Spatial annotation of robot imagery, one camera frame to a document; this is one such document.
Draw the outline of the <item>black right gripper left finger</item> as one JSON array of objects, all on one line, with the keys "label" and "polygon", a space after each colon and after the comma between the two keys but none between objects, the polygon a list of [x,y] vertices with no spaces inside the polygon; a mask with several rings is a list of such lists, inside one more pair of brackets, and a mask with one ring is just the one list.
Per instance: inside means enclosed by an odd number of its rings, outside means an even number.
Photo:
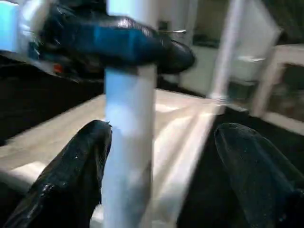
[{"label": "black right gripper left finger", "polygon": [[101,203],[111,143],[109,123],[86,124],[38,176],[4,227],[88,228]]}]

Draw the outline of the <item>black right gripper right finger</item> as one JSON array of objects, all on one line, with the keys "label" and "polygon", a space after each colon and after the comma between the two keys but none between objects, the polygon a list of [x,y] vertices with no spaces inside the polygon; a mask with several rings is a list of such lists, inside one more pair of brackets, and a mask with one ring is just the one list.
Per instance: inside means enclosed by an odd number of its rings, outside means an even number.
[{"label": "black right gripper right finger", "polygon": [[265,137],[237,123],[214,133],[218,155],[252,228],[304,226],[304,175]]}]

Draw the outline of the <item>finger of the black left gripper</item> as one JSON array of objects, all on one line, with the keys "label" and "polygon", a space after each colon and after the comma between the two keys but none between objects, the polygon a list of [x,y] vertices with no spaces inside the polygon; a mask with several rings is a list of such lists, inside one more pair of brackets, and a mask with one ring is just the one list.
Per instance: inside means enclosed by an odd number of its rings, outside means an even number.
[{"label": "finger of the black left gripper", "polygon": [[44,47],[72,61],[97,67],[155,64],[178,74],[195,63],[192,50],[127,16],[110,16],[103,3],[55,3],[42,29]]}]

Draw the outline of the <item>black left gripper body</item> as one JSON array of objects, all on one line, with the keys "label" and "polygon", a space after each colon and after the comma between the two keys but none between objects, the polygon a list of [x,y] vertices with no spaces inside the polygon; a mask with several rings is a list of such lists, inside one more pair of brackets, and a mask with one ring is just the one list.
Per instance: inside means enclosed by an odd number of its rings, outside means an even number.
[{"label": "black left gripper body", "polygon": [[44,72],[68,80],[103,80],[105,66],[94,33],[30,33],[27,56]]}]

